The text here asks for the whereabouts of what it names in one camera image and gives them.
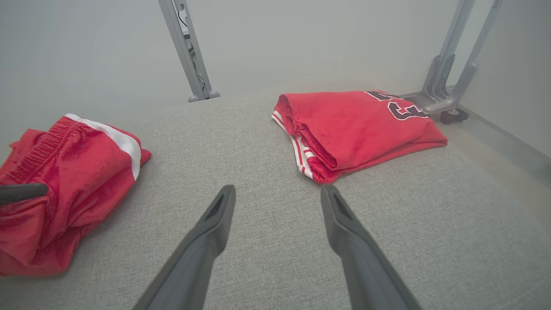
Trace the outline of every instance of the metal bracket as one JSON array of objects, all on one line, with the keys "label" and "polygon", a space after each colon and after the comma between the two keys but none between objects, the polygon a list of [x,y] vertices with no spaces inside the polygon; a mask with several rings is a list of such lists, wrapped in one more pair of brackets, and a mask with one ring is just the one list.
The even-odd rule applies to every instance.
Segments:
[{"label": "metal bracket", "polygon": [[446,99],[438,103],[427,105],[426,107],[422,108],[423,113],[432,114],[432,113],[438,113],[438,112],[443,112],[447,110],[453,110],[457,108],[457,106],[459,105],[459,101],[461,100],[461,97],[463,97],[463,94],[467,90],[467,86],[469,86],[469,83],[473,79],[473,76],[476,70],[477,70],[476,63],[467,62],[451,94]]},{"label": "metal bracket", "polygon": [[439,83],[436,85],[434,94],[444,100],[446,99],[450,94],[447,92],[446,84],[447,84],[447,78],[450,76],[451,67],[453,66],[453,62],[455,60],[455,54],[451,54],[450,57],[446,60],[444,63],[444,70],[442,70],[442,77],[440,78]]},{"label": "metal bracket", "polygon": [[436,103],[438,102],[436,95],[433,92],[433,83],[438,73],[438,68],[440,67],[440,62],[442,62],[442,56],[438,55],[434,57],[433,62],[430,64],[429,74],[426,76],[425,84],[423,85],[423,90],[421,91],[420,96],[426,100]]}]

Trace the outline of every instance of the metal frame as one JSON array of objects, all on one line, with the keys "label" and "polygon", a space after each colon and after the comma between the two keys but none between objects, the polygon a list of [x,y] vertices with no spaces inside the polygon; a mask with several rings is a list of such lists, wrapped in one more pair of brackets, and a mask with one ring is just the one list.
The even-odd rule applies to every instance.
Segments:
[{"label": "metal frame", "polygon": [[[432,114],[432,113],[439,113],[443,111],[453,110],[456,109],[459,105],[459,101],[463,97],[463,94],[467,90],[467,87],[469,83],[471,82],[471,79],[473,78],[476,69],[476,58],[478,57],[478,54],[480,53],[480,50],[482,49],[482,46],[484,45],[484,42],[486,41],[486,37],[488,36],[488,32],[490,32],[490,28],[492,24],[494,23],[495,17],[497,16],[498,10],[501,7],[501,0],[494,0],[494,4],[492,5],[490,12],[488,13],[488,17],[486,17],[486,21],[484,22],[484,25],[482,26],[482,29],[480,30],[480,34],[478,35],[477,41],[474,44],[473,50],[471,51],[471,55],[469,56],[469,59],[467,60],[467,63],[465,64],[465,67],[463,71],[461,72],[461,75],[459,77],[459,80],[457,81],[456,86],[454,87],[453,91],[449,96],[446,98],[443,98],[441,101],[435,102],[426,91],[426,88],[423,89],[421,93],[421,97],[424,99],[430,101],[434,104],[429,104],[422,108],[423,112],[426,114]],[[460,26],[464,28],[464,24],[461,26],[459,23],[456,24],[456,26]],[[442,86],[442,81],[447,80],[447,74],[449,74],[449,70],[451,69],[451,65],[449,67],[447,65],[444,65],[441,72],[443,74],[440,75],[440,78],[438,81],[439,83],[436,84],[440,91],[440,95],[445,95],[446,91],[446,85],[444,84]]]},{"label": "metal frame", "polygon": [[203,83],[199,80],[195,64],[193,62],[193,57],[190,54],[190,51],[187,49],[186,38],[180,28],[180,22],[178,19],[177,12],[174,10],[174,5],[177,10],[185,10],[186,12],[186,25],[188,32],[190,34],[190,40],[193,45],[193,51],[196,56],[196,62],[199,67],[205,68],[203,57],[201,56],[201,51],[199,49],[199,43],[197,41],[197,36],[195,35],[195,30],[193,28],[193,22],[191,21],[190,12],[187,8],[186,0],[175,0],[174,4],[172,0],[158,0],[159,5],[161,6],[161,11],[163,12],[163,17],[165,18],[166,26],[169,28],[170,36],[182,63],[182,68],[186,73],[188,82],[190,83],[191,91],[193,96],[190,96],[188,101],[199,101],[209,98],[220,97],[220,94],[213,90],[210,86],[210,81],[208,79],[207,70],[201,72],[201,79]]},{"label": "metal frame", "polygon": [[[437,103],[447,97],[445,86],[444,90],[442,90],[441,85],[447,82],[447,77],[450,74],[451,66],[455,60],[455,49],[459,43],[463,29],[467,24],[473,5],[474,0],[459,1],[450,29],[442,45],[442,50],[440,54],[434,58],[430,66],[429,74],[423,85],[423,90],[421,91],[421,96],[432,103]],[[435,64],[437,58],[440,58],[440,62]]]}]

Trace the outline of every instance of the white wall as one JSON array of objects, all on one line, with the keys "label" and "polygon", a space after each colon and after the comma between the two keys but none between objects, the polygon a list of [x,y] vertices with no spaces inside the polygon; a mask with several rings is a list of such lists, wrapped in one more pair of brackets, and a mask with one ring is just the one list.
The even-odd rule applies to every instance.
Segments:
[{"label": "white wall", "polygon": [[187,4],[210,83],[222,96],[328,81],[404,94],[421,90],[458,0]]},{"label": "white wall", "polygon": [[186,103],[156,0],[0,1],[0,161],[27,128]]},{"label": "white wall", "polygon": [[551,157],[551,2],[502,1],[461,104]]}]

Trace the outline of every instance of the white trim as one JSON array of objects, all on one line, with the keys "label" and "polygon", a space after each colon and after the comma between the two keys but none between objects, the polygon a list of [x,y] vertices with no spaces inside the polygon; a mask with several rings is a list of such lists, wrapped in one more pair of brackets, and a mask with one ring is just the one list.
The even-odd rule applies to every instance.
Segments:
[{"label": "white trim", "polygon": [[136,139],[100,122],[83,119],[74,114],[66,114],[65,117],[105,133],[115,144],[117,144],[121,151],[130,155],[130,159],[132,160],[132,175],[134,176],[134,181],[136,181],[139,175],[140,160],[142,159],[142,149]]},{"label": "white trim", "polygon": [[[274,111],[272,114],[273,120],[287,133],[287,129],[285,129],[285,125],[283,125],[279,120],[283,120],[281,117],[281,114],[277,111]],[[310,165],[308,164],[308,158],[310,157],[316,157],[316,155],[312,152],[308,152],[308,154],[304,153],[305,151],[309,150],[303,143],[302,143],[302,137],[294,137],[287,133],[289,138],[291,139],[291,144],[293,145],[293,150],[295,151],[295,159],[296,159],[296,166],[299,168],[300,173],[302,173],[302,169],[304,168],[304,175],[309,177],[310,179],[314,179],[314,175],[312,174],[312,170],[310,169]]]}]

